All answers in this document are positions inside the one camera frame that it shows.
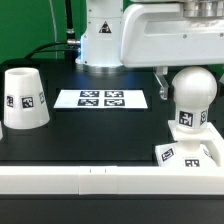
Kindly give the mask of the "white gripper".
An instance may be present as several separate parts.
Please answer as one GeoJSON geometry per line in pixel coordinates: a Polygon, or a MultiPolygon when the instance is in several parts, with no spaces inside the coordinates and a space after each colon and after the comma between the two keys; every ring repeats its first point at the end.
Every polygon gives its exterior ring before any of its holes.
{"type": "Polygon", "coordinates": [[[224,63],[224,16],[188,17],[182,2],[132,4],[122,17],[119,58],[127,67],[154,67],[167,100],[164,66],[224,63]]]}

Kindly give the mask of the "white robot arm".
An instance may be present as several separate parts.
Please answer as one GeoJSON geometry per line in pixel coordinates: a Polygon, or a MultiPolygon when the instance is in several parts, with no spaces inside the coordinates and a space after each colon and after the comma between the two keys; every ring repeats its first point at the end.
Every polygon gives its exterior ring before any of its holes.
{"type": "Polygon", "coordinates": [[[79,68],[113,73],[152,67],[167,99],[164,76],[174,66],[224,64],[224,0],[86,0],[79,68]]]}

